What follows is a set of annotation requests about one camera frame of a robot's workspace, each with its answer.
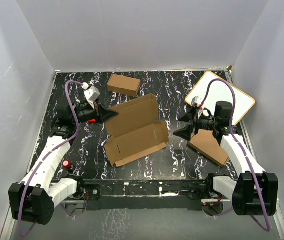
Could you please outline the small red block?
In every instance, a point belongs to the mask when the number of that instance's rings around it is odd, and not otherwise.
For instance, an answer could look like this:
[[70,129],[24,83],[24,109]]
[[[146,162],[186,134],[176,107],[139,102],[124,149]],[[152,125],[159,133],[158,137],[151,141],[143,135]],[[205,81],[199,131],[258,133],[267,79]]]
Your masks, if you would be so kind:
[[96,124],[97,121],[96,121],[95,119],[91,119],[91,120],[89,120],[87,123],[89,123],[89,124]]

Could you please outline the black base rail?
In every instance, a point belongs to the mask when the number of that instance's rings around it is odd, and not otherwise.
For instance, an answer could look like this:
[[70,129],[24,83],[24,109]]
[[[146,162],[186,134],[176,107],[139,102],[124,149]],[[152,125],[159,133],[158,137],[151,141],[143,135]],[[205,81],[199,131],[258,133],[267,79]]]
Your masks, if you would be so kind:
[[83,186],[88,211],[187,209],[215,216],[224,209],[204,180],[85,180]]

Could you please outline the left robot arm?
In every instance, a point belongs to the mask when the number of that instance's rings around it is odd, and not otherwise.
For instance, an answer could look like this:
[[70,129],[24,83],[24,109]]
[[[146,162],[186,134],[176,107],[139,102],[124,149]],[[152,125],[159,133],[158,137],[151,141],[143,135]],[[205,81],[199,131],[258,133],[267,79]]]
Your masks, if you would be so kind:
[[[85,195],[84,181],[73,174],[75,167],[67,163],[65,155],[71,149],[81,123],[101,125],[118,116],[99,100],[91,103],[64,104],[57,109],[46,145],[33,168],[20,183],[8,190],[12,217],[17,221],[46,225],[55,208],[65,199],[82,199]],[[58,166],[66,163],[68,171],[58,183],[52,183]]]

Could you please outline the flat cardboard stack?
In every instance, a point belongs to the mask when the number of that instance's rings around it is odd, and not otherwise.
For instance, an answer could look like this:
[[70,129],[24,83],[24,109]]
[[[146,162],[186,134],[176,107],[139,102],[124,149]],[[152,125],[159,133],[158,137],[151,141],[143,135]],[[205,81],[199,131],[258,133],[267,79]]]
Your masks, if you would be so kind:
[[227,153],[214,138],[212,131],[200,129],[188,145],[220,167],[224,167],[229,160]]

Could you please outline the red emergency stop button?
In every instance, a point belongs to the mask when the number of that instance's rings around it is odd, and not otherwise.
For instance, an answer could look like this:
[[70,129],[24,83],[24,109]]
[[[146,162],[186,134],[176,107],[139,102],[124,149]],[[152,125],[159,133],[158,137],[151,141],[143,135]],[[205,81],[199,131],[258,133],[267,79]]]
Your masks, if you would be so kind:
[[72,163],[69,160],[64,160],[62,162],[62,166],[66,169],[70,169],[72,167]]

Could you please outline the folded brown cardboard box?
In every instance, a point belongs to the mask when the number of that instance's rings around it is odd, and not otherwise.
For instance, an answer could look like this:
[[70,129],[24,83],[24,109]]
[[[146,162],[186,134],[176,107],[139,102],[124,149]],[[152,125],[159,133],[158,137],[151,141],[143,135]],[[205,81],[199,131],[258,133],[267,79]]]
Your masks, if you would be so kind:
[[107,90],[109,92],[137,97],[141,87],[141,80],[137,78],[112,74],[107,82]]

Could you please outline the yellow-framed whiteboard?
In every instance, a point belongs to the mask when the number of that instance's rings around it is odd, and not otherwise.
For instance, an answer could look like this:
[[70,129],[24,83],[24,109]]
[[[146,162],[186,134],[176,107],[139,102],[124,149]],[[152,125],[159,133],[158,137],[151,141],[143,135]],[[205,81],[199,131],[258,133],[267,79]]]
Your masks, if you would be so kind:
[[[211,71],[205,72],[200,80],[195,84],[190,93],[186,96],[185,102],[191,105],[193,98],[196,96],[203,99],[206,95],[209,83],[212,80],[218,78],[219,77]],[[237,87],[233,86],[232,89],[235,94],[235,110],[232,118],[232,124],[236,126],[247,114],[247,112],[254,106],[256,101],[254,98],[238,89]],[[208,97],[205,100],[203,106],[214,113],[216,102],[218,101],[225,101],[229,103],[233,102],[233,97],[230,89],[221,81],[216,81],[211,85]]]

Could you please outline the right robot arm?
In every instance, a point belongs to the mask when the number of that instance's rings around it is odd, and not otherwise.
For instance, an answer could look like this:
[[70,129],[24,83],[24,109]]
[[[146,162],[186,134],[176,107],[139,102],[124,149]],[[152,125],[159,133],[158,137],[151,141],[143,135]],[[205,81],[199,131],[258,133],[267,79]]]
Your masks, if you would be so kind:
[[212,199],[222,194],[231,200],[238,216],[273,216],[277,209],[278,177],[261,167],[248,150],[242,131],[232,124],[233,105],[218,101],[214,113],[205,116],[205,110],[201,100],[195,100],[187,107],[187,113],[179,118],[187,125],[173,134],[189,142],[201,130],[212,132],[238,176],[234,181],[225,175],[210,174],[204,187],[205,194]]

